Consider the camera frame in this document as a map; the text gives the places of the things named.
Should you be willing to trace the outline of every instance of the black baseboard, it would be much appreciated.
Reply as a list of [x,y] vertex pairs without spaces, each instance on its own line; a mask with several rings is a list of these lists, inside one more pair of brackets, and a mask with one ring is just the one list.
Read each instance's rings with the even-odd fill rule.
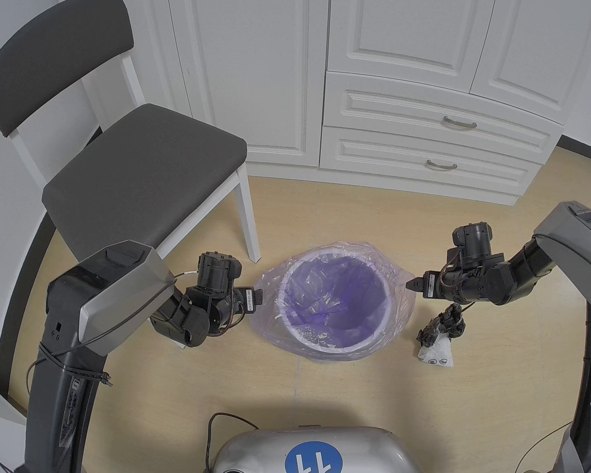
[[[102,130],[99,126],[87,141],[86,146],[91,144],[101,133]],[[48,214],[46,214],[41,220],[31,247],[29,247],[26,253],[7,306],[7,313],[2,324],[2,332],[0,333],[0,395],[5,399],[9,397],[9,382],[11,380],[13,356],[16,352],[17,336],[22,325],[24,311],[28,304],[28,299],[31,296],[31,290],[37,277],[37,272],[39,272],[39,267],[46,255],[48,245],[54,233],[55,225]]]
[[586,158],[591,160],[591,146],[587,144],[583,144],[582,142],[578,142],[567,135],[563,135],[558,140],[558,147],[562,147],[563,149],[567,149],[572,153],[580,154]]

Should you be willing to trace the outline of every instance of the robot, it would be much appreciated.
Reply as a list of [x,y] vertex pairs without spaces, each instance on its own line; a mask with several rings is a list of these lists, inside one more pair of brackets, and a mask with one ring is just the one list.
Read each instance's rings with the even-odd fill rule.
[[[492,254],[491,239],[486,223],[457,228],[445,266],[407,288],[454,304],[503,305],[527,296],[554,266],[567,275],[587,302],[587,339],[574,420],[552,473],[591,473],[591,209],[560,203],[509,260]],[[240,273],[235,258],[202,254],[197,286],[182,294],[153,248],[124,241],[51,282],[24,464],[16,473],[80,472],[97,387],[111,385],[103,371],[107,355],[147,319],[158,333],[188,347],[225,333],[262,303],[260,290],[234,287]],[[377,428],[254,430],[230,440],[207,468],[206,473],[420,473],[392,433]]]

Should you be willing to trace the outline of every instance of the white chair leg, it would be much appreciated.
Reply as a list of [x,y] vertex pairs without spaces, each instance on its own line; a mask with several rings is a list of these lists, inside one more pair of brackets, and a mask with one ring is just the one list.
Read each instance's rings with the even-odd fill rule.
[[239,209],[245,245],[248,247],[250,259],[254,263],[257,263],[260,259],[260,247],[258,245],[256,222],[254,221],[254,211],[252,210],[252,197],[248,183],[248,171],[245,163],[236,170],[236,175],[238,175],[239,183],[234,188],[234,196],[236,197],[236,206]]

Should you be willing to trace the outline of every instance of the white chair frame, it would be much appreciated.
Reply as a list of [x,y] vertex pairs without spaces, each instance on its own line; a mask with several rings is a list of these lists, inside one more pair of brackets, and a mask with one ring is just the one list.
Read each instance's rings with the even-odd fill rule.
[[[143,105],[146,102],[144,94],[142,93],[142,88],[138,82],[138,75],[136,75],[131,56],[128,52],[119,56],[123,77],[129,88],[132,101],[136,107]],[[9,139],[13,142],[17,153],[35,183],[40,189],[43,189],[47,184],[47,181],[26,148],[19,131],[15,129],[9,135]],[[245,163],[224,180],[221,185],[197,207],[197,209],[195,209],[169,236],[165,238],[165,240],[156,248],[158,255],[161,258],[164,258],[170,253],[170,251],[172,251],[172,249],[181,242],[181,240],[189,234],[197,224],[199,224],[199,221],[208,215],[208,213],[232,190],[234,190],[236,205],[239,210],[239,216],[241,217],[243,236],[245,238],[245,245],[248,249],[248,255],[254,263],[258,262],[260,259],[260,247],[258,245],[256,222],[254,220],[254,211],[252,210],[252,197],[250,196],[250,185],[248,184],[248,173]]]

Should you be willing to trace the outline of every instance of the chair backrest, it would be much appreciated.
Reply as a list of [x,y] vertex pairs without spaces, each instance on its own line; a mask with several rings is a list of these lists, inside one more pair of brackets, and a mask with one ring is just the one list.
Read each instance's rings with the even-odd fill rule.
[[0,131],[6,137],[48,100],[134,46],[123,0],[64,0],[0,49]]

